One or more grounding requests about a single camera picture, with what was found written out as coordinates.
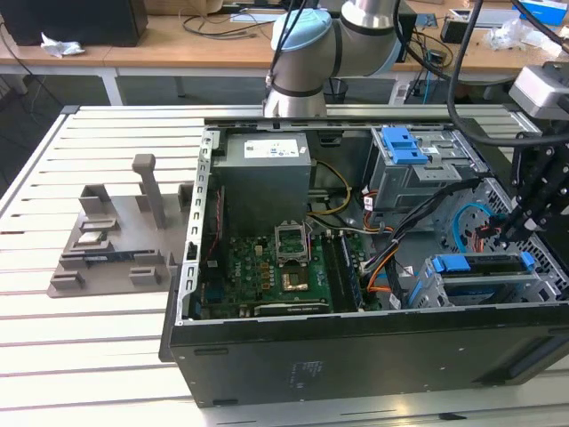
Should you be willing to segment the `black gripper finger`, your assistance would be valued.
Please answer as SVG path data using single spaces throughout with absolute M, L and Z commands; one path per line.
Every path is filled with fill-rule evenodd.
M 524 240 L 530 233 L 526 225 L 533 215 L 530 192 L 533 189 L 534 149 L 515 148 L 510 178 L 515 190 L 511 211 L 501 223 L 500 241 L 506 246 Z
M 519 148 L 534 149 L 533 189 L 530 192 L 534 211 L 526 224 L 530 231 L 528 238 L 535 230 L 545 230 L 550 223 L 551 205 L 559 185 L 559 149 L 542 146 Z

